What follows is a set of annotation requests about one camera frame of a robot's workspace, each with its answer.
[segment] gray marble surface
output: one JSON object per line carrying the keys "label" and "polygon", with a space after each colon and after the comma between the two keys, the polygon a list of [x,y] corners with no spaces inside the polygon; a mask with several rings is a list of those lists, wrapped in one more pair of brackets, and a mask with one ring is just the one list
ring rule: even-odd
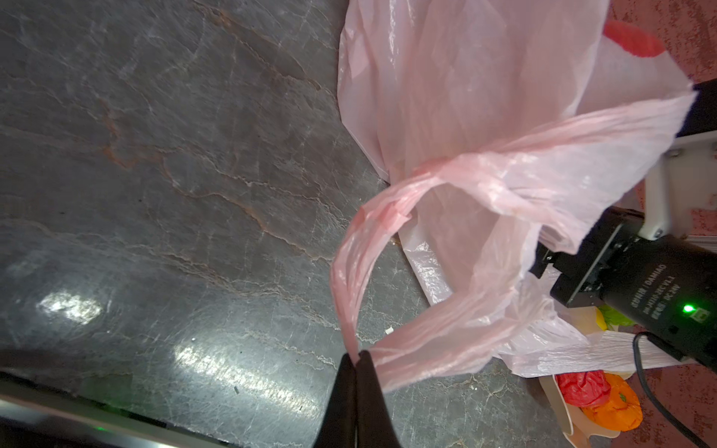
{"label": "gray marble surface", "polygon": [[[311,445],[343,353],[331,257],[385,187],[338,116],[345,11],[2,2],[4,370],[243,447]],[[390,244],[360,338],[426,307]],[[405,447],[568,446],[499,362],[386,402]]]}

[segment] pink plastic bag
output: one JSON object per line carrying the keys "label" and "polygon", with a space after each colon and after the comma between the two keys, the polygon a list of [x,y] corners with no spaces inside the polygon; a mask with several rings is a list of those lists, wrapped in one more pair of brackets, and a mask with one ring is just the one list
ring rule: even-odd
{"label": "pink plastic bag", "polygon": [[525,332],[557,322],[526,276],[538,238],[575,253],[679,130],[691,83],[659,42],[604,27],[607,5],[349,4],[341,117],[392,185],[358,211],[331,267],[348,353],[371,269],[399,230],[433,304],[370,348],[384,390],[475,372],[499,348],[531,352]]}

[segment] orange toy vegetable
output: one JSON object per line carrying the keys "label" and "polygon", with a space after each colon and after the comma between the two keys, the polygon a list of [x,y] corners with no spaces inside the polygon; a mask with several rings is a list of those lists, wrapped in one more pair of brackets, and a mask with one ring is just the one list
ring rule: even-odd
{"label": "orange toy vegetable", "polygon": [[618,375],[606,373],[605,378],[612,387],[610,399],[601,406],[582,408],[583,413],[596,424],[613,431],[637,428],[642,422],[642,408],[637,394]]}

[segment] red toy vegetable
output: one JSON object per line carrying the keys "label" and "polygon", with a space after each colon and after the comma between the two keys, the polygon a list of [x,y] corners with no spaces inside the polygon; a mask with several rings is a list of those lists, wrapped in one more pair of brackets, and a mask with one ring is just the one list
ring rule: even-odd
{"label": "red toy vegetable", "polygon": [[610,384],[602,370],[555,375],[567,404],[580,408],[601,406],[610,398]]}

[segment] wire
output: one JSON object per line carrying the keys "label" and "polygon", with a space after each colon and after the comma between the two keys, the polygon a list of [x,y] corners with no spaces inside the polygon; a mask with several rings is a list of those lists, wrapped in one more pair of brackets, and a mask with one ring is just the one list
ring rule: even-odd
{"label": "wire", "polygon": [[632,352],[635,355],[635,368],[637,369],[637,377],[640,379],[640,384],[642,385],[642,390],[645,391],[645,395],[647,395],[648,399],[652,402],[652,404],[655,405],[658,411],[665,416],[665,418],[675,427],[678,429],[679,432],[682,433],[683,436],[687,437],[689,440],[692,441],[695,445],[697,445],[700,448],[710,448],[709,445],[707,445],[702,439],[697,437],[697,434],[692,432],[688,427],[686,427],[684,424],[682,424],[681,421],[677,420],[675,416],[673,416],[667,408],[663,406],[662,403],[655,397],[655,395],[650,390],[650,387],[647,385],[647,377],[645,377],[645,371],[642,369],[642,357],[640,356],[640,338],[642,336],[647,336],[648,338],[650,336],[656,338],[657,336],[650,333],[649,331],[642,331],[635,335],[635,339],[632,340]]}

